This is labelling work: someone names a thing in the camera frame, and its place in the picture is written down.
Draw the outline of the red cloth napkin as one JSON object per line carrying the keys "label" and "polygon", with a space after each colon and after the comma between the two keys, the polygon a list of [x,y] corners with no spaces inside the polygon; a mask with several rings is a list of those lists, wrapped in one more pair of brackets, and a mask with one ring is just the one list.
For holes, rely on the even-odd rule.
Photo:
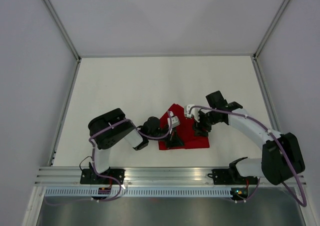
{"label": "red cloth napkin", "polygon": [[177,116],[180,121],[180,125],[173,128],[177,132],[178,136],[183,140],[183,147],[166,148],[164,143],[158,142],[158,149],[160,151],[175,150],[175,149],[206,149],[210,147],[210,143],[207,137],[195,136],[193,129],[194,120],[192,118],[186,118],[184,115],[184,108],[178,104],[172,104],[168,111],[173,113],[173,116]]}

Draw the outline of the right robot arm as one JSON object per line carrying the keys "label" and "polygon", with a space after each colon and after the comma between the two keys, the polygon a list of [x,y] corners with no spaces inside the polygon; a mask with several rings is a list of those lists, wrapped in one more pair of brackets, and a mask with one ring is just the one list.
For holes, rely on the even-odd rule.
{"label": "right robot arm", "polygon": [[268,128],[238,102],[227,102],[220,91],[208,94],[206,100],[208,107],[189,104],[184,108],[184,115],[194,120],[192,128],[196,136],[208,137],[213,125],[224,123],[244,134],[261,150],[258,158],[241,157],[229,164],[231,182],[241,184],[246,179],[265,178],[279,185],[305,171],[300,145],[293,133]]}

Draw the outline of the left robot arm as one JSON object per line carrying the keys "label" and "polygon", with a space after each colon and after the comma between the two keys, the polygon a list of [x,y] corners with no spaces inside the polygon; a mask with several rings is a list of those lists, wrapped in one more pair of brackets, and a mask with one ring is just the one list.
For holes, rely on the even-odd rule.
{"label": "left robot arm", "polygon": [[92,179],[98,184],[108,181],[111,148],[122,140],[135,151],[144,149],[150,140],[164,143],[166,149],[183,147],[185,143],[176,130],[180,125],[179,118],[171,111],[167,112],[167,116],[165,126],[161,126],[160,119],[154,116],[149,117],[143,125],[135,126],[120,108],[116,108],[92,119],[88,124],[88,141],[92,144],[89,164]]}

